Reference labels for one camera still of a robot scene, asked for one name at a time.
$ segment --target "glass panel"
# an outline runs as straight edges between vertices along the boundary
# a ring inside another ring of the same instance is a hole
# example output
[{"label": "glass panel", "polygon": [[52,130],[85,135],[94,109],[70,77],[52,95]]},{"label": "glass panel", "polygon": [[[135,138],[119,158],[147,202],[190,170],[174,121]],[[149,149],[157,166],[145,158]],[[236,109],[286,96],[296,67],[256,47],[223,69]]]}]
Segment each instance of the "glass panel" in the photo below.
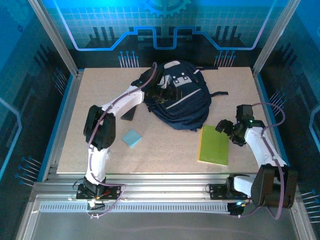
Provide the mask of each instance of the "glass panel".
[{"label": "glass panel", "polygon": [[43,2],[78,68],[149,67],[172,59],[248,67],[287,0]]},{"label": "glass panel", "polygon": [[[286,120],[278,129],[288,160],[298,169],[298,185],[308,198],[304,200],[307,210],[314,212],[309,216],[320,237],[319,11],[320,2],[301,1],[260,74],[270,102],[285,111]],[[281,114],[274,115],[279,122]]]},{"label": "glass panel", "polygon": [[15,239],[70,73],[28,1],[0,1],[0,23],[0,236]]}]

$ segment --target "white grid pattern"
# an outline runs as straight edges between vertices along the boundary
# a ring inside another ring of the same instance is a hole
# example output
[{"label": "white grid pattern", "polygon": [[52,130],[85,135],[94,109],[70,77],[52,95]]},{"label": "white grid pattern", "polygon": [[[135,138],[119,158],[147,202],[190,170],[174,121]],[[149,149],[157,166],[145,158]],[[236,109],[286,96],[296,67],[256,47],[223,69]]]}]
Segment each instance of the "white grid pattern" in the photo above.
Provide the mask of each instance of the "white grid pattern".
[{"label": "white grid pattern", "polygon": [[[157,17],[155,13],[149,14],[147,10],[140,7],[96,7],[60,10],[78,47],[85,48],[90,41],[89,35],[95,38],[93,27],[97,27],[101,38],[103,36],[101,27],[105,27],[107,37],[110,40],[109,27],[113,28],[116,38],[119,38],[124,32],[128,32],[129,27],[133,26],[162,27],[161,36],[158,37],[168,37],[165,29],[168,29],[169,26],[176,27],[183,25],[200,26],[201,30],[207,32],[211,37],[216,35],[217,27],[221,26],[220,39],[223,36],[225,26],[229,26],[226,39],[230,38],[233,26],[237,26],[235,37],[241,33],[242,42],[246,47],[250,47],[258,35],[269,9],[270,7],[241,6],[200,6],[197,9],[187,7],[187,9],[181,11],[180,14],[166,18]],[[267,39],[282,10],[283,9],[279,7],[274,9],[261,39]],[[55,22],[61,22],[55,9],[49,9],[49,13],[51,17],[55,19]],[[58,24],[58,29],[62,32],[63,39],[68,40],[69,37],[63,24]]]}]

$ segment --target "backpack strap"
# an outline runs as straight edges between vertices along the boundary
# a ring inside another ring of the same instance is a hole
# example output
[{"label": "backpack strap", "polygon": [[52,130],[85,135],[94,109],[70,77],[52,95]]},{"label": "backpack strap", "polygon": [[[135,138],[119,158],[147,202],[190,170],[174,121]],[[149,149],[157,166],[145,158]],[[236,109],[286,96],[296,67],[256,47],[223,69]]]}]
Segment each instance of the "backpack strap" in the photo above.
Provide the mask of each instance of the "backpack strap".
[{"label": "backpack strap", "polygon": [[212,98],[215,96],[218,96],[218,95],[229,95],[229,93],[227,91],[216,91],[216,92],[210,94],[210,96]]}]

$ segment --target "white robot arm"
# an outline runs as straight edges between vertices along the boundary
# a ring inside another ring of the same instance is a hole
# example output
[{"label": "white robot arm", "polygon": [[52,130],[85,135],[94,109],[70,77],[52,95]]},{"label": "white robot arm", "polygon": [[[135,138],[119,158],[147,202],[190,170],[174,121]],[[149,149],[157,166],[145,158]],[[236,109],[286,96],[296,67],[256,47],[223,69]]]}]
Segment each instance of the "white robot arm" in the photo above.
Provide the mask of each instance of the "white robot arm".
[{"label": "white robot arm", "polygon": [[[130,86],[123,94],[121,94],[116,99],[120,99],[121,96],[126,95],[127,93],[132,92],[137,88],[138,87],[136,86]],[[107,113],[112,114],[116,119],[118,119],[130,109],[142,103],[144,101],[144,96],[145,93],[142,90],[138,89],[117,101],[114,106],[107,111]],[[105,111],[114,101],[115,100],[103,105],[101,107],[101,110]],[[89,161],[85,178],[94,185],[99,185],[100,182],[103,182],[106,178],[105,165],[106,159],[108,157],[108,149],[109,148],[107,147],[98,150],[98,148],[92,144],[88,149]]]},{"label": "white robot arm", "polygon": [[[153,71],[146,84],[153,78],[154,83],[160,82],[162,73]],[[99,107],[93,105],[88,113],[84,127],[84,135],[88,143],[88,167],[83,180],[82,188],[90,194],[84,194],[84,198],[100,198],[106,190],[105,165],[108,158],[108,149],[116,138],[116,118],[120,118],[130,109],[142,103],[144,98],[170,100],[170,96],[177,96],[172,92],[161,95],[155,88],[144,92],[145,84],[140,87],[130,86],[115,100]],[[243,174],[233,174],[226,182],[226,199],[235,200],[237,196],[246,194],[257,206],[278,207],[283,200],[283,208],[293,205],[298,174],[287,166],[286,162],[278,155],[268,136],[264,133],[265,125],[261,120],[255,120],[251,105],[240,105],[236,113],[237,123],[222,120],[216,127],[218,132],[226,133],[234,144],[243,146],[248,143],[255,156],[259,171],[255,178]],[[284,179],[283,186],[274,183],[274,179]]]},{"label": "white robot arm", "polygon": [[255,120],[252,105],[237,106],[236,121],[237,123],[233,124],[226,119],[222,120],[215,129],[220,133],[226,133],[229,139],[240,147],[248,143],[259,171],[255,178],[243,174],[233,174],[228,177],[226,196],[234,197],[237,193],[244,193],[257,206],[279,207],[283,201],[283,208],[291,208],[295,198],[298,172],[289,167],[279,156],[265,133],[264,123]]}]

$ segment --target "gear graphic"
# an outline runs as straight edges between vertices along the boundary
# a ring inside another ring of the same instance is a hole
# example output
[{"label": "gear graphic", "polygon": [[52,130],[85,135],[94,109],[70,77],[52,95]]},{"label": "gear graphic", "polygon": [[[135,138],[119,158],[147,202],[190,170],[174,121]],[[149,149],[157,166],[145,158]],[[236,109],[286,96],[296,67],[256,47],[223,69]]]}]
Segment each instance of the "gear graphic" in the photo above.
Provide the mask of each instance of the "gear graphic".
[{"label": "gear graphic", "polygon": [[164,18],[180,14],[181,10],[185,10],[186,5],[190,3],[191,0],[143,0],[141,2],[150,14],[156,14],[157,17],[161,15]]},{"label": "gear graphic", "polygon": [[30,9],[27,0],[4,0],[2,4],[19,25],[28,19]]}]

